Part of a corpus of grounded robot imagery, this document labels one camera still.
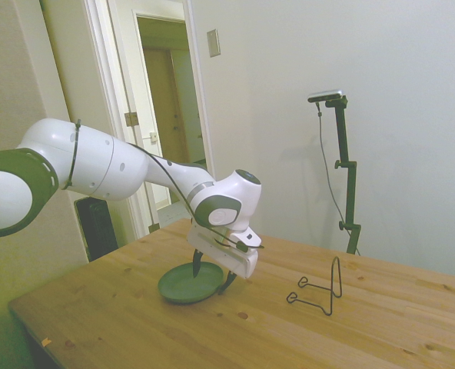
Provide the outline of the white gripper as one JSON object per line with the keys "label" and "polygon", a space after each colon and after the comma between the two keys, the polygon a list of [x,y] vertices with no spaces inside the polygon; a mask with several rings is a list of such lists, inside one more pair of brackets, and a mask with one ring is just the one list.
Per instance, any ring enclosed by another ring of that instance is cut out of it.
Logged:
{"label": "white gripper", "polygon": [[200,272],[203,254],[229,270],[225,282],[218,289],[218,294],[223,294],[237,276],[246,279],[253,274],[258,252],[250,248],[247,252],[243,252],[233,244],[228,246],[226,240],[222,241],[226,246],[220,245],[215,241],[215,236],[215,233],[206,228],[192,226],[187,240],[195,248],[192,259],[193,278],[196,278]]}

